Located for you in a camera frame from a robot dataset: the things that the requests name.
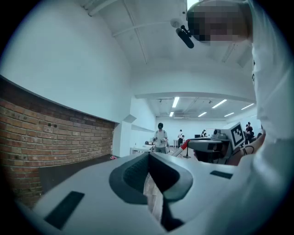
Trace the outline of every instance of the floor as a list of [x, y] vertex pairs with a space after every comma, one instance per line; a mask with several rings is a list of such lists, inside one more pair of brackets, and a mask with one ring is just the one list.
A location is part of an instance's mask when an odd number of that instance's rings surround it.
[[[178, 148], [170, 147], [169, 155], [172, 155]], [[184, 158], [186, 156], [187, 150], [183, 151], [177, 157]], [[194, 157], [193, 149], [188, 149], [189, 157]], [[162, 206], [163, 206], [163, 195], [159, 191], [158, 187], [154, 183], [150, 174], [146, 177], [145, 185], [144, 185], [144, 195], [148, 199], [148, 207], [152, 215], [156, 218], [157, 221], [160, 222], [161, 214], [162, 214]]]

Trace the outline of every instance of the ceiling light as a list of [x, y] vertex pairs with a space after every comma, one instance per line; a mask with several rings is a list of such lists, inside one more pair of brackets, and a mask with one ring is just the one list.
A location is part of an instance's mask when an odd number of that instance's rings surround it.
[[179, 102], [179, 97], [175, 97], [175, 100], [174, 100], [174, 104], [173, 104], [173, 108], [175, 108], [176, 107], [176, 105], [178, 104], [178, 102]]
[[212, 108], [216, 108], [218, 105], [221, 105], [222, 103], [225, 103], [225, 102], [226, 102], [226, 100], [223, 100], [223, 101], [219, 102], [218, 104], [214, 105]]
[[187, 0], [187, 10], [196, 2], [199, 2], [199, 0]]
[[229, 114], [225, 115], [225, 117], [227, 117], [227, 116], [230, 116], [230, 115], [232, 115], [232, 114], [234, 114], [234, 113], [233, 113], [233, 112], [231, 112], [231, 113], [229, 113]]
[[206, 114], [207, 112], [204, 112], [204, 113], [201, 113], [198, 117], [201, 117], [203, 116], [204, 114]]
[[248, 106], [246, 106], [246, 107], [244, 107], [244, 108], [241, 108], [241, 110], [243, 110], [243, 109], [245, 109], [245, 108], [248, 108], [248, 107], [250, 107], [251, 105], [248, 105]]

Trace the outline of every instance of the brick wall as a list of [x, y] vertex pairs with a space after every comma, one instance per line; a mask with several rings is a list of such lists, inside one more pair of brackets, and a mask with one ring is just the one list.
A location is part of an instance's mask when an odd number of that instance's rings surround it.
[[2, 168], [27, 206], [42, 195], [39, 168], [112, 153], [114, 123], [46, 101], [4, 80], [0, 85]]

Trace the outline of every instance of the fluorescent light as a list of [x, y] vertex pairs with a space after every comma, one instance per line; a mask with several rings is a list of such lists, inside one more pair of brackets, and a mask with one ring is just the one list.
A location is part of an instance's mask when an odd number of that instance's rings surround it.
[[245, 108], [248, 108], [248, 107], [250, 107], [251, 105], [248, 105], [248, 106], [246, 106], [246, 107], [244, 107], [244, 108], [241, 108], [241, 110], [243, 110], [243, 109], [245, 109]]
[[204, 112], [204, 113], [201, 113], [198, 117], [201, 117], [203, 116], [204, 114], [206, 114], [207, 112]]
[[223, 101], [219, 102], [218, 104], [214, 105], [212, 108], [216, 108], [218, 105], [221, 105], [222, 103], [225, 103], [225, 102], [226, 102], [226, 100], [223, 100]]
[[187, 10], [196, 2], [199, 2], [199, 0], [187, 0]]
[[232, 115], [232, 114], [234, 114], [234, 113], [233, 113], [233, 112], [231, 112], [231, 113], [229, 113], [229, 114], [225, 115], [225, 117], [227, 117], [227, 116], [230, 116], [230, 115]]
[[174, 100], [174, 104], [173, 104], [173, 108], [175, 108], [176, 107], [176, 105], [178, 104], [178, 102], [179, 102], [179, 97], [175, 97], [175, 100]]

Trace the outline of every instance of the white ceiling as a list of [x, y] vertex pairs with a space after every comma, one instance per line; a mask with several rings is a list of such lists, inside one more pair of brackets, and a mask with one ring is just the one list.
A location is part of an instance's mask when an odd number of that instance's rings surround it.
[[[164, 58], [182, 64], [214, 61], [240, 70], [252, 70], [251, 45], [248, 42], [206, 46], [195, 41], [193, 49], [187, 48], [170, 25], [173, 18], [187, 25], [183, 14], [186, 0], [77, 1], [93, 17], [97, 14], [102, 16], [132, 67]], [[144, 24], [153, 25], [133, 29]]]
[[[232, 101], [227, 100], [218, 107], [212, 109], [212, 107], [223, 99], [216, 98], [203, 98], [203, 97], [183, 97], [180, 98], [176, 108], [172, 108], [174, 98], [162, 97], [159, 99], [147, 100], [150, 108], [157, 117], [169, 117], [170, 112], [174, 112], [173, 118], [185, 118], [185, 119], [228, 119], [233, 115], [224, 117], [225, 115], [234, 112], [234, 115], [240, 114], [243, 111], [242, 108], [250, 105], [251, 103], [244, 101]], [[198, 118], [198, 116], [207, 112], [205, 115]]]

